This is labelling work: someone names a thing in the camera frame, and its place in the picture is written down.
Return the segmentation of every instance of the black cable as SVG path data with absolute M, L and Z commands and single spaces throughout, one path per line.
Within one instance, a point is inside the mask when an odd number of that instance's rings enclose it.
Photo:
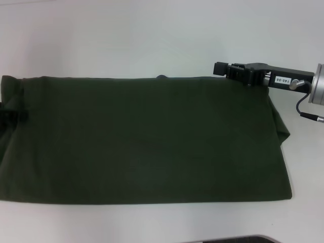
M 299 109 L 299 105 L 300 105 L 300 103 L 302 103 L 302 101 L 305 100 L 305 99 L 310 95 L 310 92 L 312 91 L 312 84 L 311 84 L 309 81 L 304 81 L 304 82 L 305 82 L 305 84 L 308 85 L 308 92 L 307 92 L 307 94 L 306 94 L 303 98 L 301 98 L 300 101 L 298 101 L 297 104 L 296 104 L 296 110 L 298 111 L 299 114 L 301 114 L 301 111 L 300 111 L 300 109 Z

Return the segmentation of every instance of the metal cylinder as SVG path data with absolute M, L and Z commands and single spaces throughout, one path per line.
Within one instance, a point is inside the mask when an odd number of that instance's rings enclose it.
M 318 64 L 316 74 L 312 82 L 312 90 L 309 103 L 324 105 L 324 65 Z

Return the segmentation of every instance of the dark green fabric bag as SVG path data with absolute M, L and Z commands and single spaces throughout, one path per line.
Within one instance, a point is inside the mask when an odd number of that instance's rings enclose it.
M 266 87 L 225 78 L 4 76 L 0 199 L 46 204 L 292 197 Z

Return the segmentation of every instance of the white background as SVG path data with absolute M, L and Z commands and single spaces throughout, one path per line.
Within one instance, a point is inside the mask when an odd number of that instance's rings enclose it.
M 315 72 L 324 62 L 320 0 L 56 0 L 0 6 L 0 74 L 15 77 L 210 76 L 223 62 Z M 261 234 L 321 242 L 324 125 L 299 118 L 302 94 L 270 90 L 291 137 L 293 199 L 60 206 L 0 202 L 0 242 L 171 243 Z M 301 105 L 324 115 L 324 107 Z

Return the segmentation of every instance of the label sticker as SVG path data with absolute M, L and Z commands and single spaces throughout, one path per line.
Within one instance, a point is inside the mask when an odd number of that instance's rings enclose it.
M 276 76 L 274 82 L 278 84 L 290 85 L 292 79 L 290 77 Z

